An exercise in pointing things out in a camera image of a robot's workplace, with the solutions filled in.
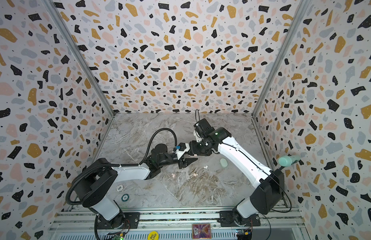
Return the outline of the mint green earbud case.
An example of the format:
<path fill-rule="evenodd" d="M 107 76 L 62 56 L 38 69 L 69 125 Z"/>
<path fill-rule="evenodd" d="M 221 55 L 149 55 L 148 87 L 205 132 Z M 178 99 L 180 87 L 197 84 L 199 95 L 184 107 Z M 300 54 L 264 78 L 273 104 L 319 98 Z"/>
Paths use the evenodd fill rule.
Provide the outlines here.
<path fill-rule="evenodd" d="M 220 159 L 220 165 L 222 168 L 226 168 L 228 166 L 228 161 L 224 158 Z"/>

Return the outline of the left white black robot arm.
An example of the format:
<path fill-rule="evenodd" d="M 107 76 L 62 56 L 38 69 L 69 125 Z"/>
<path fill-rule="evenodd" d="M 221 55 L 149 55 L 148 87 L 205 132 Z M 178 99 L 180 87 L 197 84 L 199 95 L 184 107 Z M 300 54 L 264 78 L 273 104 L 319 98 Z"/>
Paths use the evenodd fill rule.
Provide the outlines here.
<path fill-rule="evenodd" d="M 106 221 L 113 221 L 122 216 L 118 204 L 108 196 L 113 183 L 150 180 L 165 166 L 178 165 L 183 169 L 197 159 L 191 152 L 190 145 L 185 143 L 176 146 L 172 153 L 168 152 L 165 144 L 158 144 L 140 164 L 113 164 L 101 158 L 73 180 L 65 201 L 71 206 L 88 208 Z"/>

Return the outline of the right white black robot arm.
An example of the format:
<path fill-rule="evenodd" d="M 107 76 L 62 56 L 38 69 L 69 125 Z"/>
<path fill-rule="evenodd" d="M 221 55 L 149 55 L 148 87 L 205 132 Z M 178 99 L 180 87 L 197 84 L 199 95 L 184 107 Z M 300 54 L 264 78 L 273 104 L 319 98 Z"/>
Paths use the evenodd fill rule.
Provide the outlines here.
<path fill-rule="evenodd" d="M 235 217 L 247 219 L 255 214 L 268 214 L 283 198 L 284 177 L 280 170 L 271 170 L 249 154 L 224 128 L 195 126 L 200 141 L 190 145 L 194 155 L 209 155 L 216 151 L 230 160 L 249 180 L 255 189 L 250 197 L 233 209 Z"/>

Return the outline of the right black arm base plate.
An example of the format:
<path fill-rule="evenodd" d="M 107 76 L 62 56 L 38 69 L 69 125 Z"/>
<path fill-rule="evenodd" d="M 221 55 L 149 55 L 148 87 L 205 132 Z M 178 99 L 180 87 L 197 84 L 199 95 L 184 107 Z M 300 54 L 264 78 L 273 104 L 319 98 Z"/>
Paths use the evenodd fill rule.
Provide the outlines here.
<path fill-rule="evenodd" d="M 217 220 L 222 227 L 259 227 L 261 225 L 260 218 L 257 214 L 251 215 L 248 218 L 242 218 L 240 214 L 234 211 L 220 211 Z"/>

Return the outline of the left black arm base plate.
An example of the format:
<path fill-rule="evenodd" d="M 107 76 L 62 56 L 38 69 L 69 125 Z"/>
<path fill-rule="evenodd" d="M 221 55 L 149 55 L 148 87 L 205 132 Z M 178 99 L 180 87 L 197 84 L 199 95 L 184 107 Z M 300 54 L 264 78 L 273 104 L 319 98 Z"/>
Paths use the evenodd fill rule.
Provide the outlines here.
<path fill-rule="evenodd" d="M 102 215 L 99 215 L 95 221 L 95 226 L 98 230 L 136 229 L 139 218 L 139 212 L 120 212 L 111 220 L 106 220 Z"/>

